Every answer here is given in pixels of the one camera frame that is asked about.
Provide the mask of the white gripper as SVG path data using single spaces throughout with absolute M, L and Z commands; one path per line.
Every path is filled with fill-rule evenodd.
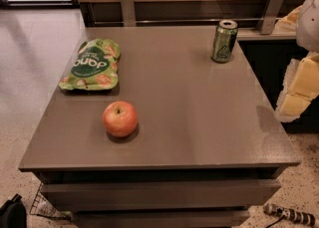
M 296 31 L 296 41 L 300 47 L 319 52 L 319 0 L 305 0 L 302 6 L 281 18 L 275 29 Z M 292 122 L 300 118 L 318 96 L 319 54 L 310 54 L 301 61 L 292 59 L 284 75 L 275 117 L 281 122 Z

